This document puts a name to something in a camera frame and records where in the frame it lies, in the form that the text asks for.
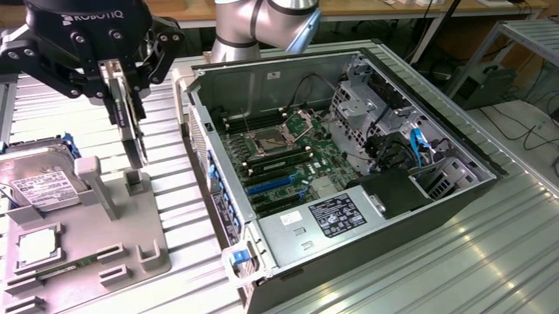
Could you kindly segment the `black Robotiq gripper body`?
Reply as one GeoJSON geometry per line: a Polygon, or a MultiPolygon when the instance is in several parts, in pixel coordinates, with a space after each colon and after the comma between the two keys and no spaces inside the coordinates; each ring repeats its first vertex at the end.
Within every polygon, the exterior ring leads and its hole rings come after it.
{"type": "Polygon", "coordinates": [[[82,37],[98,61],[132,56],[153,21],[144,1],[25,1],[24,5],[34,36],[74,58],[74,37],[82,37]]]}

